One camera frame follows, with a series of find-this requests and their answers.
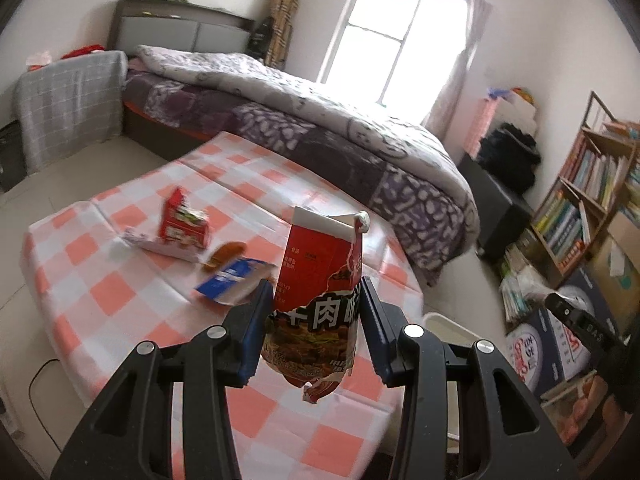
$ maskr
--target tiled floor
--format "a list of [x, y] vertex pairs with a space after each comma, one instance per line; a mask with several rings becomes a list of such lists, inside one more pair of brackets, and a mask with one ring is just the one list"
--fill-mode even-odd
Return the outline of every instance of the tiled floor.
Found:
[[[27, 390], [40, 365], [55, 354], [18, 268], [22, 235], [31, 223], [163, 163], [121, 137], [89, 146], [0, 196], [0, 383], [25, 434], [20, 445], [47, 474], [58, 452], [38, 423]], [[436, 287], [426, 290], [425, 311], [438, 311], [503, 349], [502, 300], [497, 285], [491, 271], [475, 254], [467, 253], [446, 267]], [[60, 364], [53, 363], [41, 373], [34, 383], [33, 401], [43, 423], [62, 446], [84, 407]]]
[[[47, 475], [58, 452], [38, 423], [27, 390], [40, 365], [55, 354], [18, 268], [22, 235], [31, 223], [162, 164], [158, 156], [119, 137], [89, 146], [0, 196], [0, 382], [25, 434], [19, 445]], [[62, 366], [50, 364], [32, 393], [44, 424], [62, 446], [84, 413]]]

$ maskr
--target black cable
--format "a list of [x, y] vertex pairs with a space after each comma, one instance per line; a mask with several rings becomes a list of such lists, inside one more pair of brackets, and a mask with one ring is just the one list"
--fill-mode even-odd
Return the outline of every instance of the black cable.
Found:
[[27, 462], [29, 462], [29, 464], [31, 465], [31, 467], [33, 467], [37, 473], [42, 476], [43, 478], [46, 478], [47, 475], [44, 473], [44, 471], [42, 470], [42, 468], [40, 467], [40, 464], [38, 464], [37, 460], [33, 457], [33, 455], [31, 453], [29, 453], [26, 449], [24, 449], [21, 446], [18, 446], [16, 444], [17, 448], [25, 455], [28, 457]]
[[49, 433], [49, 430], [45, 427], [42, 419], [40, 418], [40, 415], [38, 415], [38, 412], [36, 410], [36, 407], [33, 405], [33, 399], [31, 398], [31, 387], [33, 386], [33, 383], [35, 382], [35, 380], [38, 378], [38, 376], [40, 375], [41, 371], [44, 370], [44, 368], [47, 367], [47, 365], [53, 363], [53, 362], [60, 362], [60, 359], [49, 359], [48, 361], [46, 361], [40, 368], [39, 370], [36, 372], [36, 374], [33, 376], [33, 378], [31, 379], [31, 382], [29, 383], [29, 389], [28, 389], [28, 394], [29, 394], [29, 402], [31, 403], [31, 409], [33, 410], [33, 413], [36, 414], [36, 417], [38, 418], [38, 422], [40, 423], [40, 425], [42, 426], [42, 429], [45, 431], [45, 433], [47, 433], [47, 435], [49, 435], [49, 438], [51, 439], [51, 441], [53, 442], [53, 445], [56, 446], [56, 448], [58, 449], [58, 452], [62, 453], [62, 448], [58, 445], [58, 443], [56, 442], [56, 439], [53, 438], [51, 436], [51, 434]]

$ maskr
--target instant noodle package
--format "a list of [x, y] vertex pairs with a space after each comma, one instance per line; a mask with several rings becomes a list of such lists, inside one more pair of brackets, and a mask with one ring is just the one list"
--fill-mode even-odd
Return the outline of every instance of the instant noodle package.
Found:
[[362, 235], [369, 215], [323, 216], [297, 207], [267, 320], [262, 357], [316, 403], [353, 367]]

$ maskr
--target red cloth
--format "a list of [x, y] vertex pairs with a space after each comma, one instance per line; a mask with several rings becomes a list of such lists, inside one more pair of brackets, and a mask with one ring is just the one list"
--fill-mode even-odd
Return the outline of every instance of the red cloth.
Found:
[[84, 56], [84, 54], [91, 54], [94, 50], [104, 50], [104, 47], [100, 44], [84, 46], [76, 50], [72, 50], [68, 54], [65, 54], [60, 59], [69, 59], [70, 57]]

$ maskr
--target black backpack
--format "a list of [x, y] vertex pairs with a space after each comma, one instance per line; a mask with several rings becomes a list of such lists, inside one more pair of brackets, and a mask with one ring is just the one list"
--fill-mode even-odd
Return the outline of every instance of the black backpack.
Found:
[[480, 141], [476, 157], [484, 170], [517, 194], [523, 194], [536, 183], [534, 170], [541, 161], [533, 137], [508, 123]]
[[254, 59], [264, 59], [267, 56], [273, 37], [273, 23], [274, 19], [271, 16], [262, 20], [262, 23], [249, 38], [245, 54]]

